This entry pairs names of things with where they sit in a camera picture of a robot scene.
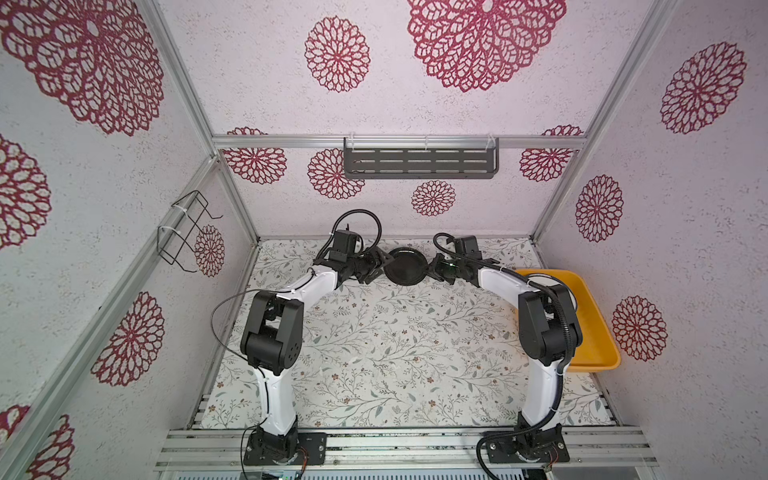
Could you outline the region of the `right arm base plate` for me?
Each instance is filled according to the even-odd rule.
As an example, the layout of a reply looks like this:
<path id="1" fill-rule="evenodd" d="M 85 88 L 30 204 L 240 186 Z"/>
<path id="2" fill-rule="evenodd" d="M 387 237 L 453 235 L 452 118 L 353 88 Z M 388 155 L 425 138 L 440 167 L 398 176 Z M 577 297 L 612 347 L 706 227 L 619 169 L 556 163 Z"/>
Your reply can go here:
<path id="1" fill-rule="evenodd" d="M 561 424 L 517 436 L 512 436 L 511 433 L 489 435 L 485 438 L 485 445 L 493 464 L 555 464 L 570 461 Z"/>

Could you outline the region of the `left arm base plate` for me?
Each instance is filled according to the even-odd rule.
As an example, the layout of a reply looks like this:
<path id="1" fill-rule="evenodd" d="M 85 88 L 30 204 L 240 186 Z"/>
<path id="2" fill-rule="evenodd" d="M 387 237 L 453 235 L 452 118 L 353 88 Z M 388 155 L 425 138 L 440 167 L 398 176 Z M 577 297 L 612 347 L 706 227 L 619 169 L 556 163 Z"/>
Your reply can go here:
<path id="1" fill-rule="evenodd" d="M 328 435 L 289 432 L 277 436 L 257 429 L 251 433 L 243 463 L 245 466 L 316 466 L 325 463 Z"/>

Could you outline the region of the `small black dish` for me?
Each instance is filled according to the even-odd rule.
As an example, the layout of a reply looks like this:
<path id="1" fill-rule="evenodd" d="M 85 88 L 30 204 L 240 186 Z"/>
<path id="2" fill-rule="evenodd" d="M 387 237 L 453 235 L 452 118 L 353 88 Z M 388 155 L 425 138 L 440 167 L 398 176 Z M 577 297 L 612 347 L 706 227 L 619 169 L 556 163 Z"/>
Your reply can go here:
<path id="1" fill-rule="evenodd" d="M 423 253 L 411 247 L 398 247 L 389 252 L 392 261 L 384 267 L 385 276 L 394 284 L 414 286 L 421 283 L 428 272 Z"/>

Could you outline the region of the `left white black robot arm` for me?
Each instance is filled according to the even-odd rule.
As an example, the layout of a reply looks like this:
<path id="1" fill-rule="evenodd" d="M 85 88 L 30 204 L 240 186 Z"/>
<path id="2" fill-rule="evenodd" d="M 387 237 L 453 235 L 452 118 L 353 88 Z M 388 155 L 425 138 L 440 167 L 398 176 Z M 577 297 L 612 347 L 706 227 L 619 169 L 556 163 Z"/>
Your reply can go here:
<path id="1" fill-rule="evenodd" d="M 251 302 L 240 351 L 260 376 L 263 420 L 252 437 L 259 445 L 293 454 L 298 444 L 291 368 L 303 346 L 304 314 L 349 279 L 369 284 L 393 257 L 378 247 L 361 254 L 331 252 L 295 282 L 278 290 L 258 290 Z"/>

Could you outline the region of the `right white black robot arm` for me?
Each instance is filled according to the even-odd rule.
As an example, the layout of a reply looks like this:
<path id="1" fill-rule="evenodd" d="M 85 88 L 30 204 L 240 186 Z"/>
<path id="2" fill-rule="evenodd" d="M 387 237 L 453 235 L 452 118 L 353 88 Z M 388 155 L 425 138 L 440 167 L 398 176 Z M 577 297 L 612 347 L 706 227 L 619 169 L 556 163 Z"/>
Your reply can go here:
<path id="1" fill-rule="evenodd" d="M 528 356 L 525 402 L 513 435 L 532 435 L 559 423 L 564 379 L 583 341 L 569 288 L 544 285 L 515 270 L 477 259 L 438 254 L 427 275 L 453 284 L 463 280 L 516 308 L 518 339 Z"/>

